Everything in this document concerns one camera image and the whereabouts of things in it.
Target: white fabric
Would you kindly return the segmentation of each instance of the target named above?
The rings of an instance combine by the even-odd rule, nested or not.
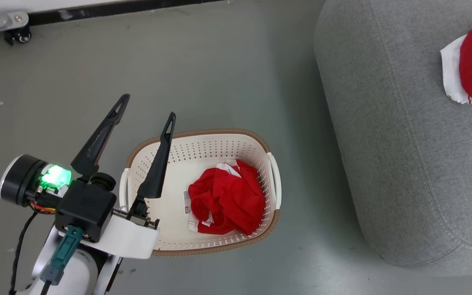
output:
[[[460,82],[460,47],[466,36],[461,36],[451,42],[444,49],[440,50],[440,54],[442,55],[442,75],[445,94],[455,102],[472,104],[472,97],[465,92]]]
[[[230,175],[238,176],[239,178],[241,178],[240,173],[233,168],[233,167],[237,167],[237,166],[238,166],[238,162],[236,162],[235,159],[226,159],[225,162],[216,164],[216,168],[221,169],[221,170],[225,170]],[[189,196],[189,198],[185,198],[185,206],[189,206],[189,208],[191,207],[191,198],[190,198],[190,196]],[[189,211],[188,214],[189,214],[189,223],[188,223],[187,228],[189,230],[198,232],[198,225],[199,225],[200,221],[198,220],[198,218],[196,218],[194,216],[192,211]],[[212,219],[212,213],[209,212],[208,220],[202,222],[202,224],[206,225],[206,226],[210,226],[213,223],[214,223],[214,220]]]

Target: brown basket rim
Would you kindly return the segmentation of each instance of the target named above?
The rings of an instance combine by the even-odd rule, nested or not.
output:
[[[234,128],[230,129],[229,128],[229,129],[208,129],[208,130],[202,130],[202,131],[187,131],[187,132],[175,133],[172,138],[176,139],[176,138],[184,138],[184,137],[189,137],[189,136],[204,136],[204,135],[210,135],[210,134],[243,134],[251,138],[254,138],[254,140],[256,140],[263,147],[266,153],[270,153],[270,149],[267,143],[261,137],[259,137],[256,133],[249,130],[245,130],[245,129],[234,129]],[[139,151],[141,151],[144,147],[150,144],[156,143],[156,142],[159,142],[159,137],[150,138],[148,140],[145,140],[144,142],[141,142],[129,155],[129,158],[127,159],[126,167],[131,168],[132,162],[134,161],[134,158],[139,153]],[[216,246],[216,247],[210,247],[210,248],[191,249],[191,250],[153,250],[152,254],[154,256],[190,256],[190,255],[208,254],[208,253],[227,251],[227,250],[249,246],[254,243],[263,241],[266,237],[268,237],[268,235],[270,235],[270,233],[276,227],[278,220],[279,220],[279,209],[276,209],[274,211],[274,215],[270,222],[270,225],[259,236],[246,239],[244,241],[239,241],[236,243],[231,243],[230,245],[222,245],[222,246]]]

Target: caster wheel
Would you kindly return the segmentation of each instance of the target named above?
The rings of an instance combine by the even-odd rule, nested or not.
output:
[[[31,32],[28,32],[28,34],[26,36],[19,36],[19,42],[20,43],[26,43],[28,41],[30,41],[30,39],[32,38],[32,33]]]

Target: black cable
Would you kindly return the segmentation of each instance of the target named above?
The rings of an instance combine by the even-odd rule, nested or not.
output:
[[[8,291],[9,295],[15,295],[16,293],[16,273],[17,273],[17,263],[19,261],[19,254],[21,253],[21,246],[23,245],[23,238],[25,237],[25,232],[28,229],[28,226],[34,220],[34,217],[38,215],[37,212],[32,213],[32,216],[28,218],[27,222],[25,222],[25,226],[23,226],[23,230],[21,230],[21,234],[19,234],[19,239],[17,241],[16,247],[16,255],[14,257],[14,263],[12,265],[12,277],[10,279],[10,291]]]
[[[47,295],[48,289],[50,288],[51,281],[46,281],[43,285],[43,289],[41,290],[41,295]]]

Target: green led light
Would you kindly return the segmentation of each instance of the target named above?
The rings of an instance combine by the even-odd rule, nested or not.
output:
[[[45,175],[41,176],[39,186],[44,189],[59,189],[60,187],[70,184],[72,172],[54,165],[47,170]]]

